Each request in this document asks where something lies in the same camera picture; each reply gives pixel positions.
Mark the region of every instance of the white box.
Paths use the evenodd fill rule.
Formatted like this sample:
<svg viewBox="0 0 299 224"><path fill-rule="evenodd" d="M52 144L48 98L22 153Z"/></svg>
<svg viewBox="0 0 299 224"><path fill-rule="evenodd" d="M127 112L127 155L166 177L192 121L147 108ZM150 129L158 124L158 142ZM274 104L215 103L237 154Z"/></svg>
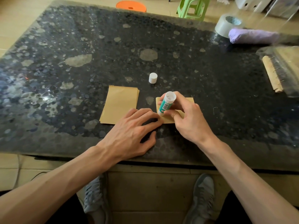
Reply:
<svg viewBox="0 0 299 224"><path fill-rule="evenodd" d="M235 0L239 9L262 12L271 0Z"/></svg>

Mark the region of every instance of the table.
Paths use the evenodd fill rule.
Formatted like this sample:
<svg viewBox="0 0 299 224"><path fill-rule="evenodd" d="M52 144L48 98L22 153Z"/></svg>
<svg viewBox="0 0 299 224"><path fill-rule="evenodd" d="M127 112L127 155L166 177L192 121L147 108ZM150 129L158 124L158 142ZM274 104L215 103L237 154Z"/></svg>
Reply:
<svg viewBox="0 0 299 224"><path fill-rule="evenodd" d="M0 152L76 157L113 127L98 121L108 86L132 86L138 109L155 111L154 98L169 90L193 97L251 168L299 171L299 99L274 93L259 46L231 45L214 27L53 2L0 59ZM132 161L212 165L174 124L158 128L156 145Z"/></svg>

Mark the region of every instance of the black cord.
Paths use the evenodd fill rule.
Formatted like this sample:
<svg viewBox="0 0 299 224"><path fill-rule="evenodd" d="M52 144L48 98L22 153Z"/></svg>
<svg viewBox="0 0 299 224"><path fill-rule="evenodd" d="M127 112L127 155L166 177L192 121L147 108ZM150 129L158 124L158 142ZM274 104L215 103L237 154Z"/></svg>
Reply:
<svg viewBox="0 0 299 224"><path fill-rule="evenodd" d="M41 173L38 173L36 176L33 177L33 179L35 179L37 176L39 176L40 174L43 174L43 173L47 173L47 172L44 172L44 171L43 171L43 172L41 172Z"/></svg>

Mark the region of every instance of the shoe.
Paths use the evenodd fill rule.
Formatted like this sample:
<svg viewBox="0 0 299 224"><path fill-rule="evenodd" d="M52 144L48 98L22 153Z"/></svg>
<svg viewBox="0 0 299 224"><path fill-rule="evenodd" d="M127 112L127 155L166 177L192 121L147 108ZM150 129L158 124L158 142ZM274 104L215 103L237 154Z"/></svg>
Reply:
<svg viewBox="0 0 299 224"><path fill-rule="evenodd" d="M111 211L107 200L107 174L101 174L85 186L84 212L95 224L109 224Z"/></svg>
<svg viewBox="0 0 299 224"><path fill-rule="evenodd" d="M211 217L214 204L214 182L210 175L202 174L193 189L193 203L183 224L204 224Z"/></svg>

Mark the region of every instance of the forearm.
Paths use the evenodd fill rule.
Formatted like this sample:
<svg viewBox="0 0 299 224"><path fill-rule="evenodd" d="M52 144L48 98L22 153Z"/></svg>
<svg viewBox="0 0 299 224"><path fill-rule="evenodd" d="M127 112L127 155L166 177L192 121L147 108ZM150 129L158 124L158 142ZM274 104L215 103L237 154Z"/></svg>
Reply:
<svg viewBox="0 0 299 224"><path fill-rule="evenodd" d="M298 223L299 212L252 171L231 148L215 139L201 147L231 186L253 223Z"/></svg>
<svg viewBox="0 0 299 224"><path fill-rule="evenodd" d="M3 223L45 223L84 185L116 161L104 148L91 147L61 167L0 197Z"/></svg>

